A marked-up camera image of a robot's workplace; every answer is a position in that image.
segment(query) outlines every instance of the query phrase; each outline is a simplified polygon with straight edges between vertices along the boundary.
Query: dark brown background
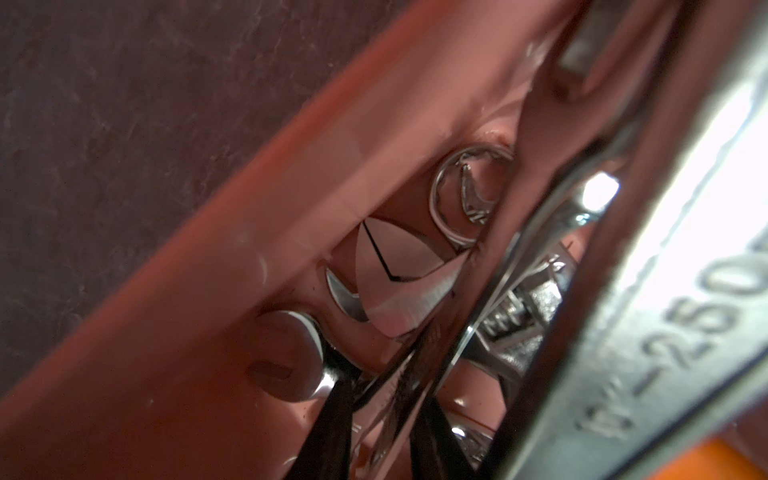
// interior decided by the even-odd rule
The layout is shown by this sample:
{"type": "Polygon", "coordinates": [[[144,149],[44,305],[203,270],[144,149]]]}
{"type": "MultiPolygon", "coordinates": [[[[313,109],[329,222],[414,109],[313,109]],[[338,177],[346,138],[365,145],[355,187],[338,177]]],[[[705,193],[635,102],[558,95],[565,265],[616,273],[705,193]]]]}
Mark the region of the dark brown background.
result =
{"type": "Polygon", "coordinates": [[[11,0],[0,394],[409,0],[11,0]]]}

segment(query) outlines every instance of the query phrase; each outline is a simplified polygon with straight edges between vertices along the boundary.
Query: metal ring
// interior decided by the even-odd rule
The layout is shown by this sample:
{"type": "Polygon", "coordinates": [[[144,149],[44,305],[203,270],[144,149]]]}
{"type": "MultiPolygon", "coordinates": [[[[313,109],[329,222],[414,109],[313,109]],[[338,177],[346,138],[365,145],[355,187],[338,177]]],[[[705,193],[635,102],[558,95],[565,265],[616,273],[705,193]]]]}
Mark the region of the metal ring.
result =
{"type": "Polygon", "coordinates": [[[438,229],[445,235],[448,240],[457,247],[467,248],[471,247],[476,238],[465,237],[461,233],[452,229],[439,210],[439,196],[438,188],[440,183],[444,181],[445,172],[452,166],[458,165],[459,162],[465,159],[466,154],[472,154],[473,156],[479,156],[484,153],[489,153],[494,160],[505,160],[511,163],[514,160],[512,150],[508,147],[494,144],[473,144],[468,147],[462,148],[451,153],[440,164],[440,167],[435,173],[435,177],[432,179],[432,186],[429,189],[429,215],[432,217],[432,221],[438,229]]]}

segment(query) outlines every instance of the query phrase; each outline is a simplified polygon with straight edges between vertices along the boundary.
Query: chrome metal part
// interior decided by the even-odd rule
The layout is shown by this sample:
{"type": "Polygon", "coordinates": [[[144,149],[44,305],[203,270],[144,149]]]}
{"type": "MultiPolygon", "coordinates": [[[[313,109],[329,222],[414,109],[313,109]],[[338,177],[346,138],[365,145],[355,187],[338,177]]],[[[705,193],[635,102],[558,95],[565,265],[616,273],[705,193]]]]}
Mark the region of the chrome metal part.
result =
{"type": "Polygon", "coordinates": [[[766,392],[766,45],[761,4],[659,197],[632,164],[481,478],[644,478],[766,392]]]}
{"type": "Polygon", "coordinates": [[[576,269],[575,260],[561,243],[548,254],[543,265],[516,289],[532,320],[528,328],[488,342],[489,353],[509,364],[520,378],[531,365],[576,269]]]}
{"type": "MultiPolygon", "coordinates": [[[[433,264],[437,267],[421,278],[395,277],[387,267],[389,260],[385,259],[378,244],[373,243],[374,239],[378,242],[380,238],[380,235],[374,235],[374,230],[378,232],[394,226],[370,218],[363,225],[371,234],[361,230],[357,237],[355,271],[360,302],[370,322],[389,338],[396,338],[417,328],[451,289],[466,254],[447,263],[436,260],[433,264]]],[[[421,243],[402,231],[412,238],[411,243],[413,240],[421,243]]],[[[429,254],[436,257],[431,250],[429,254]]]]}
{"type": "MultiPolygon", "coordinates": [[[[370,461],[369,478],[384,478],[393,461],[392,455],[396,455],[404,445],[424,400],[442,383],[445,374],[475,334],[478,323],[498,305],[495,301],[517,286],[545,255],[546,249],[542,245],[551,247],[575,227],[583,226],[602,214],[615,194],[617,184],[612,177],[596,174],[595,171],[606,160],[623,151],[634,132],[634,123],[630,123],[612,142],[595,152],[587,152],[528,219],[523,231],[513,237],[501,265],[497,264],[492,276],[484,279],[485,288],[479,296],[451,295],[435,308],[429,323],[419,335],[413,357],[398,383],[390,411],[384,419],[382,433],[370,461]],[[463,316],[467,304],[470,305],[470,314],[463,316]]],[[[498,216],[491,218],[489,234],[493,233],[496,222],[503,222],[503,219],[499,220],[498,216]]],[[[477,266],[478,261],[473,259],[473,254],[478,255],[477,252],[483,250],[484,246],[476,245],[470,250],[465,265],[469,268],[477,266]]]]}
{"type": "MultiPolygon", "coordinates": [[[[546,273],[548,269],[552,270],[554,268],[557,268],[557,275],[560,276],[558,281],[567,288],[575,268],[575,261],[560,244],[550,252],[547,261],[539,272],[546,273]]],[[[553,280],[548,278],[545,281],[553,282],[553,280]]],[[[538,287],[538,284],[528,283],[526,286],[538,287]]],[[[509,298],[510,302],[515,305],[514,308],[510,307],[508,311],[508,314],[513,316],[510,322],[514,322],[517,329],[514,329],[514,331],[511,328],[506,328],[503,331],[495,330],[497,335],[490,339],[481,331],[478,331],[467,345],[463,356],[488,374],[498,376],[500,382],[506,382],[512,395],[517,391],[530,358],[535,353],[535,348],[532,347],[538,347],[541,343],[541,337],[544,333],[543,326],[548,322],[548,319],[546,321],[543,319],[533,320],[528,310],[538,312],[544,309],[545,305],[551,305],[551,299],[541,295],[535,296],[533,300],[529,301],[541,302],[545,300],[546,303],[542,303],[541,306],[533,305],[526,308],[520,300],[517,300],[515,294],[510,293],[509,298]]],[[[386,409],[390,407],[389,402],[392,399],[392,394],[410,358],[418,334],[419,331],[414,332],[409,337],[409,340],[401,347],[397,356],[390,361],[387,371],[365,385],[365,388],[358,392],[353,423],[353,450],[376,426],[386,412],[386,409]]]]}
{"type": "Polygon", "coordinates": [[[326,283],[333,301],[345,315],[358,322],[368,321],[366,311],[360,302],[360,295],[352,293],[330,268],[326,268],[326,283]]]}
{"type": "Polygon", "coordinates": [[[261,358],[247,370],[261,389],[286,402],[328,396],[339,378],[356,379],[360,371],[338,354],[306,313],[275,310],[255,320],[253,334],[269,339],[255,348],[261,358]]]}
{"type": "Polygon", "coordinates": [[[618,180],[603,171],[592,174],[591,169],[594,169],[594,166],[590,164],[591,162],[583,164],[564,180],[564,184],[570,184],[573,187],[564,192],[563,197],[559,199],[555,196],[550,197],[548,202],[552,203],[549,204],[551,208],[549,215],[541,226],[538,226],[528,248],[520,253],[520,260],[509,273],[502,293],[493,302],[494,307],[504,300],[507,291],[514,289],[532,268],[540,264],[547,252],[563,237],[588,223],[599,220],[611,204],[619,190],[618,180]]]}
{"type": "Polygon", "coordinates": [[[469,464],[477,469],[491,446],[493,431],[456,415],[448,414],[446,417],[451,424],[451,432],[458,439],[458,444],[469,460],[469,464]]]}
{"type": "Polygon", "coordinates": [[[376,288],[379,273],[384,269],[392,282],[409,282],[437,270],[445,262],[415,234],[393,223],[373,217],[366,218],[359,228],[356,251],[355,275],[358,283],[376,288]]]}
{"type": "Polygon", "coordinates": [[[512,162],[508,148],[478,144],[450,154],[438,168],[429,191],[429,213],[457,247],[475,242],[512,174],[512,162]]]}
{"type": "Polygon", "coordinates": [[[529,326],[531,322],[526,313],[525,305],[518,295],[508,290],[501,302],[480,322],[478,333],[491,341],[509,336],[529,326]]]}

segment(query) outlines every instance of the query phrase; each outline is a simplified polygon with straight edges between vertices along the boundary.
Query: orange object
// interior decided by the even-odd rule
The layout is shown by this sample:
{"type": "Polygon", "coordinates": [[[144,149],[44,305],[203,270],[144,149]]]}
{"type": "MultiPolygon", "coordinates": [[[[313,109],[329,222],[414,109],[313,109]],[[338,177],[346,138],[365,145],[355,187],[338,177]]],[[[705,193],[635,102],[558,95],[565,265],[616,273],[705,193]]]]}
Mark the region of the orange object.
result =
{"type": "Polygon", "coordinates": [[[765,472],[722,440],[710,440],[678,457],[650,480],[765,480],[765,472]]]}

